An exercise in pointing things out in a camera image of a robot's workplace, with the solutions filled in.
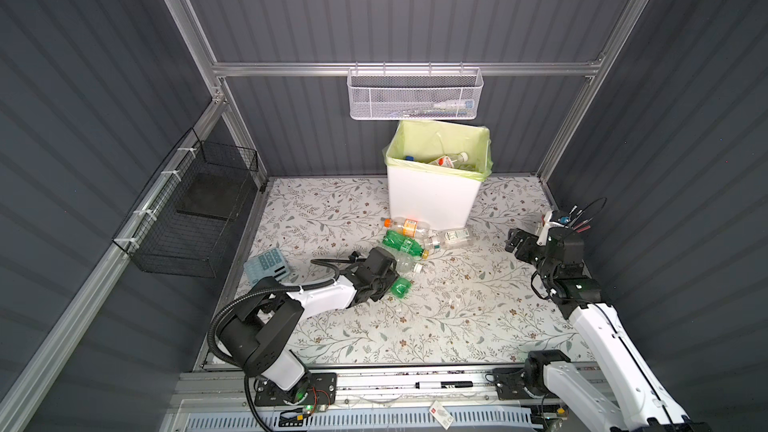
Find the green soda bottle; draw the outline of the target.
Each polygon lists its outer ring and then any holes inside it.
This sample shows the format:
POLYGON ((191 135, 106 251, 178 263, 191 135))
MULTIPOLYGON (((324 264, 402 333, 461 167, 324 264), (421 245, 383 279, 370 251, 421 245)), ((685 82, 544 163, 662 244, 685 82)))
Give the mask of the green soda bottle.
POLYGON ((429 256, 429 251, 418 240, 394 230, 388 230, 385 233, 382 243, 387 247, 416 258, 426 259, 429 256))
POLYGON ((403 299, 412 288, 412 282, 405 277, 398 277, 392 284, 390 292, 393 296, 403 299))

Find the large clear bottle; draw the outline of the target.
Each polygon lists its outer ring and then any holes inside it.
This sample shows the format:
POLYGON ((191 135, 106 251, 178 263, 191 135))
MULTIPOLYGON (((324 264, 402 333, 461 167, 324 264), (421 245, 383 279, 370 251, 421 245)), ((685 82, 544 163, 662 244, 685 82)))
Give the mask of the large clear bottle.
POLYGON ((416 257, 407 253, 395 251, 396 270, 401 276, 410 277, 418 274, 423 269, 423 263, 416 257))

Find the orange label orange cap bottle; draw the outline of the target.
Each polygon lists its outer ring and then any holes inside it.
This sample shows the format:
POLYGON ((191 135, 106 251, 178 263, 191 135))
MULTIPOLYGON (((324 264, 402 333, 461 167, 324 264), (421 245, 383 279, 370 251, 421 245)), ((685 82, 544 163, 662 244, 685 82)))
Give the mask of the orange label orange cap bottle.
POLYGON ((410 218, 387 218, 383 223, 387 229, 414 239, 427 238, 431 233, 431 226, 428 223, 410 218))

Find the red white carton label bottle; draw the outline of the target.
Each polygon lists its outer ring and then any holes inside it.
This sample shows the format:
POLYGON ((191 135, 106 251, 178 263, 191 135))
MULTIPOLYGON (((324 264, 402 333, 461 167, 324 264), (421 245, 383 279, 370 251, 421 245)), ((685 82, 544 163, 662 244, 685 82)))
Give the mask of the red white carton label bottle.
POLYGON ((469 155, 466 152, 442 155, 430 162, 430 165, 451 169, 466 166, 469 163, 469 155))

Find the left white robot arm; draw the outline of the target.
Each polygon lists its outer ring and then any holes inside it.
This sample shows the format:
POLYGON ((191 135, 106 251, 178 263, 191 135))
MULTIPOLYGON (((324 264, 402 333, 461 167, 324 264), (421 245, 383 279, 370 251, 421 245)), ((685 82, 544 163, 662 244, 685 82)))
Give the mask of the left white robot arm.
POLYGON ((300 322, 326 312, 377 302, 400 278, 395 256, 375 247, 366 256, 313 259, 332 275, 323 281, 284 284, 273 277, 224 305, 212 318, 206 342, 219 360, 238 367, 248 379, 263 378, 298 403, 311 383, 307 366, 287 344, 300 322))

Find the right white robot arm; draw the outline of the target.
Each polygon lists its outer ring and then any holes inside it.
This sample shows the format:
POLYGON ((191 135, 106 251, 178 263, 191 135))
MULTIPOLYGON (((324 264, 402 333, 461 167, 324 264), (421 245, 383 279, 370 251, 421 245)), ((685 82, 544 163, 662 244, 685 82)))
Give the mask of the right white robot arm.
POLYGON ((600 284, 584 272, 582 237, 554 227, 544 238, 519 228, 508 234, 506 251, 534 266, 534 293, 554 303, 594 355, 613 393, 607 398, 559 350, 531 351, 524 363, 524 391, 554 395, 591 431, 708 431, 693 420, 661 384, 623 327, 616 309, 602 298, 600 284))

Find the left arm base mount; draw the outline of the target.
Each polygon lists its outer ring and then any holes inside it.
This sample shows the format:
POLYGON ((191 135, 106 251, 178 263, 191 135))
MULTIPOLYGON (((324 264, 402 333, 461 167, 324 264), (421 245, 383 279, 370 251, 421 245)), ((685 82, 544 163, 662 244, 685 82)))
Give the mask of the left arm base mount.
POLYGON ((260 378, 255 383, 255 405, 259 407, 330 406, 335 403, 338 375, 309 372, 292 388, 281 389, 274 381, 260 378))

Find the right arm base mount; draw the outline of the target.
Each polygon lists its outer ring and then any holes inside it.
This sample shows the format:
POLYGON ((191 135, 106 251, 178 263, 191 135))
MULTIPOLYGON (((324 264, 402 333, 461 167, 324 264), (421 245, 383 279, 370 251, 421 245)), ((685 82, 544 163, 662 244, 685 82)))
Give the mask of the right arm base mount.
POLYGON ((491 377, 491 382, 500 400, 557 398, 542 383, 536 379, 528 378, 523 367, 494 368, 491 377))

